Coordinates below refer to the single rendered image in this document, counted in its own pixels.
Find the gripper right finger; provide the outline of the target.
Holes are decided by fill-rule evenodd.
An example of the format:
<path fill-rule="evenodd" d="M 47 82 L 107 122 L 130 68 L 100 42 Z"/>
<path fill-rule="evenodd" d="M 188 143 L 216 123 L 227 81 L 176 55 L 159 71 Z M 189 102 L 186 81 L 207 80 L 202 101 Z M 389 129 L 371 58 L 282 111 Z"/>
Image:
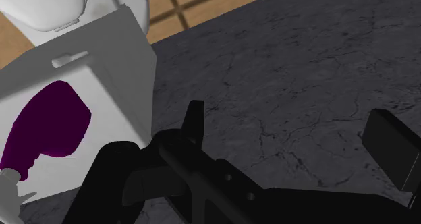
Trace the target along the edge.
<path fill-rule="evenodd" d="M 386 109 L 372 109 L 362 144 L 394 186 L 411 192 L 411 211 L 421 211 L 421 137 Z"/>

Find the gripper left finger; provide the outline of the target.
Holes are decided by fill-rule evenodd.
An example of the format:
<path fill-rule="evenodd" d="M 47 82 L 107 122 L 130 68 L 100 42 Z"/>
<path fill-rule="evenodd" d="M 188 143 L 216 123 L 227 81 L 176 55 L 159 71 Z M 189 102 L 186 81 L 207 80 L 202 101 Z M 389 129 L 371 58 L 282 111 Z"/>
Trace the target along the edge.
<path fill-rule="evenodd" d="M 63 224 L 134 224 L 145 202 L 161 197 L 185 224 L 263 224 L 264 190 L 210 158 L 203 136 L 204 101 L 193 100 L 182 127 L 157 132 L 146 148 L 104 145 Z"/>

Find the white toilet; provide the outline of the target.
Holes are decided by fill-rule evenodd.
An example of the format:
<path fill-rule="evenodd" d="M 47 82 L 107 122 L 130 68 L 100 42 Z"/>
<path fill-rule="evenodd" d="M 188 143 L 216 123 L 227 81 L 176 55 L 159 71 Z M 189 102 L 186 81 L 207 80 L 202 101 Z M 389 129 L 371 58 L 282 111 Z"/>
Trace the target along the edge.
<path fill-rule="evenodd" d="M 0 0 L 0 11 L 49 37 L 0 69 L 0 159 L 21 110 L 50 83 L 67 82 L 91 112 L 75 152 L 40 155 L 18 182 L 19 196 L 41 199 L 81 186 L 110 142 L 150 142 L 157 57 L 144 33 L 148 22 L 127 5 L 86 20 L 88 1 Z"/>

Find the purple spray bottle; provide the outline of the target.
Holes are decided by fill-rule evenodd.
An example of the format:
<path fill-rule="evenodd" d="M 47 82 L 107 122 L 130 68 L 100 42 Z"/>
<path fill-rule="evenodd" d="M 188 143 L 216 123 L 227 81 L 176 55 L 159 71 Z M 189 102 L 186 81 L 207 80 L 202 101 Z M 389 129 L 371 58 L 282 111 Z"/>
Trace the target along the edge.
<path fill-rule="evenodd" d="M 18 195 L 17 184 L 26 181 L 40 155 L 66 157 L 81 143 L 91 112 L 64 81 L 45 86 L 21 110 L 11 128 L 0 159 L 0 222 L 24 224 L 20 206 L 36 195 Z"/>

